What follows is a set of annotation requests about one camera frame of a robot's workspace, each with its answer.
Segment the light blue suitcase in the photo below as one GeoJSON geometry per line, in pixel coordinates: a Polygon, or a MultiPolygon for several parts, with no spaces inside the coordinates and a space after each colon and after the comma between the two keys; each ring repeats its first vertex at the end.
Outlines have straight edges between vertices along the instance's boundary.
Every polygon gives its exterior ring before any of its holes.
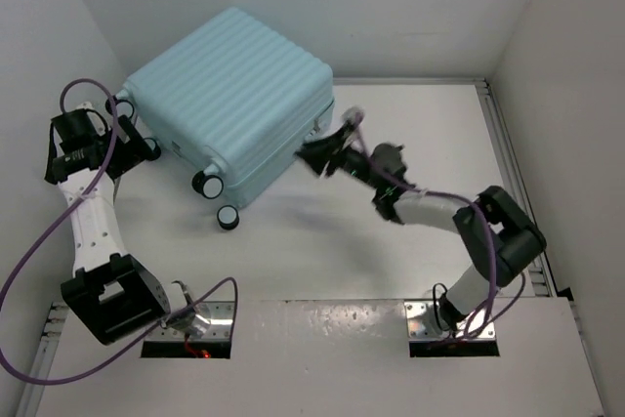
{"type": "Polygon", "coordinates": [[[222,201],[224,230],[328,130],[335,103],[329,64],[234,7],[128,76],[116,97],[193,167],[197,193],[222,201]]]}

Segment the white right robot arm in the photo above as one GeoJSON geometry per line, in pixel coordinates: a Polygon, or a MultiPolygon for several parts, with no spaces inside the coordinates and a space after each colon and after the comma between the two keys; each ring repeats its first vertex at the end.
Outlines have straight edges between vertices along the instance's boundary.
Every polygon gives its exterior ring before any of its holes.
{"type": "Polygon", "coordinates": [[[372,204],[383,220],[456,235],[469,264],[433,297],[434,325],[453,334],[477,311],[489,319],[497,292],[545,251],[545,235],[505,189],[489,186],[470,198],[419,188],[405,178],[401,146],[382,143],[368,151],[354,147],[352,141],[360,138],[358,127],[346,123],[326,138],[302,144],[295,154],[319,177],[342,171],[372,188],[372,204]]]}

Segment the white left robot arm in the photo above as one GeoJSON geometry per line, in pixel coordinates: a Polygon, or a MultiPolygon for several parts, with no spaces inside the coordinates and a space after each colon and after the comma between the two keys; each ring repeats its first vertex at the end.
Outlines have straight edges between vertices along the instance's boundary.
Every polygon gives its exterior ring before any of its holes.
{"type": "Polygon", "coordinates": [[[120,115],[118,137],[86,102],[51,121],[46,182],[68,207],[75,258],[62,298],[95,338],[116,342],[159,321],[189,333],[195,309],[189,295],[174,307],[161,282],[124,246],[114,210],[115,182],[161,149],[143,137],[130,116],[120,115]]]}

